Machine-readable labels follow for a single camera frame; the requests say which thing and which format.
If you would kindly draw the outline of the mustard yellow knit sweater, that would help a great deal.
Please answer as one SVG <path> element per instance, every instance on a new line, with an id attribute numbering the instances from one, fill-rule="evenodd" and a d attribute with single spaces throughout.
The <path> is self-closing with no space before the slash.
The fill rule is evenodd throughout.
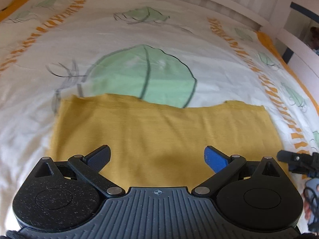
<path id="1" fill-rule="evenodd" d="M 65 161 L 102 145 L 111 160 L 101 174 L 124 189 L 194 188 L 213 174 L 204 162 L 207 146 L 251 161 L 283 149 L 266 109 L 241 101 L 180 109 L 116 94 L 64 99 L 49 156 Z"/>

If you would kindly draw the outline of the white leaf-print bed sheet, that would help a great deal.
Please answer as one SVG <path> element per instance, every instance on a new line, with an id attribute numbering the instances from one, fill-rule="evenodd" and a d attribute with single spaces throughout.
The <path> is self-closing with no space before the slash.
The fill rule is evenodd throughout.
<path id="1" fill-rule="evenodd" d="M 116 94 L 180 109 L 262 106 L 283 149 L 318 151 L 318 114 L 269 38 L 161 0 L 16 0 L 1 12 L 1 231 L 48 155 L 61 102 Z"/>

